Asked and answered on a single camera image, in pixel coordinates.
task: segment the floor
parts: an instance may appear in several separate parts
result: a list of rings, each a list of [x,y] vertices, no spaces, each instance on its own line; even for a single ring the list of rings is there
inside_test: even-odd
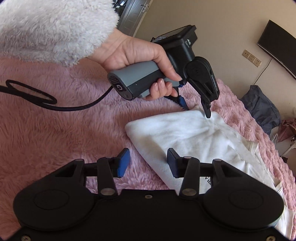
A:
[[[274,128],[271,132],[271,139],[277,133],[278,128]],[[282,142],[276,143],[275,147],[279,152],[279,155],[282,155],[292,144],[290,139],[284,140]],[[285,156],[288,158],[288,166],[292,170],[293,175],[296,177],[296,149],[292,149],[289,153]]]

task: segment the electrical cable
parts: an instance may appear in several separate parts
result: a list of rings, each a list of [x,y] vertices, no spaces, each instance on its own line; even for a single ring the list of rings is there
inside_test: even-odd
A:
[[[272,58],[271,60],[269,61],[268,65],[265,67],[265,69],[262,71],[262,73],[259,75],[258,79],[255,81],[255,83],[253,85],[255,85],[257,83],[257,81],[259,80],[260,76],[263,74],[263,72],[267,69],[267,67],[269,66],[270,62],[272,61]]]
[[[24,83],[21,83],[21,82],[15,81],[15,80],[6,80],[5,83],[6,83],[6,87],[0,86],[0,92],[22,97],[23,99],[31,102],[32,104],[35,104],[37,106],[40,106],[40,107],[48,109],[48,110],[55,110],[55,111],[77,111],[77,110],[88,109],[88,108],[96,105],[97,103],[99,103],[103,98],[105,98],[106,95],[109,94],[109,92],[113,88],[111,86],[101,97],[99,97],[97,100],[95,100],[92,103],[89,103],[89,104],[86,104],[83,106],[75,106],[75,107],[59,107],[59,106],[50,105],[50,104],[56,104],[57,100],[52,95],[50,95],[46,92],[43,92],[39,89],[33,88],[32,86],[26,85]],[[49,99],[37,97],[37,96],[31,95],[31,94],[19,91],[18,89],[13,87],[11,84],[22,86],[22,87],[32,90],[36,93],[42,94],[43,96],[46,96]]]

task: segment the fluffy jacket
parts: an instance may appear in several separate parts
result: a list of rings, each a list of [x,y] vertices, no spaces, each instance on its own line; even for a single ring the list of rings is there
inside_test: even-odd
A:
[[[0,4],[0,57],[72,66],[114,30],[112,0],[5,0]]]

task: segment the hand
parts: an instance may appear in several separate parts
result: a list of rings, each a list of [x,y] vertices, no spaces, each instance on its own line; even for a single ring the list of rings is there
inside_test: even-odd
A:
[[[182,79],[160,45],[127,36],[117,29],[88,58],[101,64],[107,72],[122,69],[137,62],[153,60],[169,79],[174,81]],[[145,100],[155,100],[169,95],[177,97],[178,93],[171,82],[159,79],[151,86],[150,95],[146,96]]]

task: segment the power socket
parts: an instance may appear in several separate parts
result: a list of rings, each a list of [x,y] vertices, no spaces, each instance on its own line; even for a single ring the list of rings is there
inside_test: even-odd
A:
[[[242,56],[244,56],[245,58],[248,58],[249,56],[250,56],[250,52],[248,52],[248,51],[246,51],[246,50],[244,50],[243,52],[242,52]]]
[[[248,57],[248,60],[250,60],[252,63],[254,62],[255,59],[256,57],[252,54],[250,54],[250,56]]]
[[[259,67],[261,64],[261,61],[259,59],[255,58],[253,64],[256,65],[257,67]]]

